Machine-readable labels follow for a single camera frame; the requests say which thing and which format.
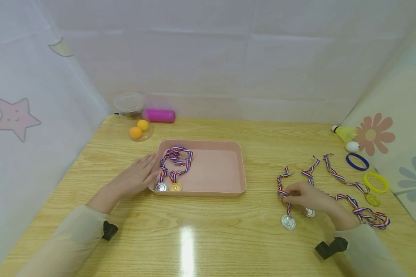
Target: sleeve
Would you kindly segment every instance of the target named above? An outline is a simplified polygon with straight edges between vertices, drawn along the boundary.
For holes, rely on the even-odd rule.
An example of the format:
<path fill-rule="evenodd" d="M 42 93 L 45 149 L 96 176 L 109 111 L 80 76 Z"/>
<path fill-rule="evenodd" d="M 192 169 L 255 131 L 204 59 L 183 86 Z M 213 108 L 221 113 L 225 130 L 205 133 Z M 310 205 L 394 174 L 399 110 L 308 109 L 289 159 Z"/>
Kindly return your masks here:
<path fill-rule="evenodd" d="M 388 249 L 368 224 L 351 230 L 336 231 L 335 237 L 348 241 L 343 253 L 359 277 L 406 277 Z"/>
<path fill-rule="evenodd" d="M 107 217 L 86 205 L 76 207 L 17 276 L 73 276 L 103 236 Z"/>

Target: right hand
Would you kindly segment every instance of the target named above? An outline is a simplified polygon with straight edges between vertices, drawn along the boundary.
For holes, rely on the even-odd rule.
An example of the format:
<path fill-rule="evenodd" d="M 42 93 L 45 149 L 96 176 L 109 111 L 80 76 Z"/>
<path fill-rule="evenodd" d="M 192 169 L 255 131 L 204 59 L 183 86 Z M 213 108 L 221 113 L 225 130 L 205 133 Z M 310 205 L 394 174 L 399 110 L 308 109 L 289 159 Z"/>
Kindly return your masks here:
<path fill-rule="evenodd" d="M 326 214 L 342 207 L 332 197 L 307 182 L 292 184 L 287 186 L 284 191 L 289 195 L 283 199 L 287 204 L 301 205 Z"/>

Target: wooden table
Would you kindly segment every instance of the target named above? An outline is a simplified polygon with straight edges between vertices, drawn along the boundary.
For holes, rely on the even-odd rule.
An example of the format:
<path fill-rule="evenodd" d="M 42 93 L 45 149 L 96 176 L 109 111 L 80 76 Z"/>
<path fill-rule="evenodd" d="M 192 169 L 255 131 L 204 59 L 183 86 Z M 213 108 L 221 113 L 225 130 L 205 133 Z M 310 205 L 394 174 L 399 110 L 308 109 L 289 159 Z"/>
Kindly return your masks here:
<path fill-rule="evenodd" d="M 364 173 L 348 166 L 343 143 L 330 126 L 179 118 L 154 127 L 151 139 L 134 143 L 119 117 L 109 116 L 0 266 L 0 276 L 14 276 L 74 207 L 165 139 L 237 141 L 246 192 L 235 198 L 196 198 L 145 191 L 124 199 L 109 220 L 118 233 L 98 244 L 77 276 L 344 276 L 339 255 L 321 260 L 314 251 L 331 233 L 326 216 L 309 219 L 295 208 L 297 226 L 286 230 L 280 224 L 286 208 L 276 193 L 284 166 L 295 171 L 285 184 L 306 180 L 300 170 L 313 164 L 311 156 L 329 152 L 338 173 L 362 181 Z M 325 192 L 349 194 L 368 205 L 356 188 L 335 180 L 324 162 L 314 178 Z M 375 210 L 392 221 L 377 233 L 407 274 L 416 276 L 416 224 L 391 192 L 377 196 L 382 205 Z"/>

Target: ping pong ball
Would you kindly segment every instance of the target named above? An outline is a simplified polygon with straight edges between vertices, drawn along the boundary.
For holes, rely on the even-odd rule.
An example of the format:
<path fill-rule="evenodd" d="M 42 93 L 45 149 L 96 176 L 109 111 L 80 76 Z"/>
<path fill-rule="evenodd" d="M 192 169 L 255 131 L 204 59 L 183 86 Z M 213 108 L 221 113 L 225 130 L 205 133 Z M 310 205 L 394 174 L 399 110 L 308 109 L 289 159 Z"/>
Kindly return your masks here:
<path fill-rule="evenodd" d="M 142 130 L 138 127 L 129 129 L 129 136 L 132 138 L 139 138 L 142 135 Z"/>
<path fill-rule="evenodd" d="M 345 145 L 345 149 L 348 152 L 355 153 L 359 151 L 359 143 L 357 143 L 356 141 L 350 141 Z"/>
<path fill-rule="evenodd" d="M 144 119 L 141 119 L 139 122 L 137 122 L 137 127 L 140 128 L 140 130 L 145 131 L 148 129 L 148 122 Z"/>

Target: silver medal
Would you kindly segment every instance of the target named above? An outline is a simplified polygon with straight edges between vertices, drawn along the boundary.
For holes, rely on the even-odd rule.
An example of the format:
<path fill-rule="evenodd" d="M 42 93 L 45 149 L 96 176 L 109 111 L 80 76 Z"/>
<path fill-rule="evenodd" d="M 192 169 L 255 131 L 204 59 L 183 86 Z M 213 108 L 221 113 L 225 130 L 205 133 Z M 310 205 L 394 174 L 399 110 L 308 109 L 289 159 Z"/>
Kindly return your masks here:
<path fill-rule="evenodd" d="M 302 213 L 304 214 L 304 216 L 309 217 L 309 218 L 313 218 L 314 216 L 316 216 L 316 212 L 308 208 L 304 208 Z"/>
<path fill-rule="evenodd" d="M 159 182 L 154 186 L 154 190 L 159 192 L 166 192 L 166 184 L 164 182 Z"/>
<path fill-rule="evenodd" d="M 282 226 L 288 230 L 293 230 L 296 227 L 296 221 L 290 215 L 283 215 L 280 221 Z"/>

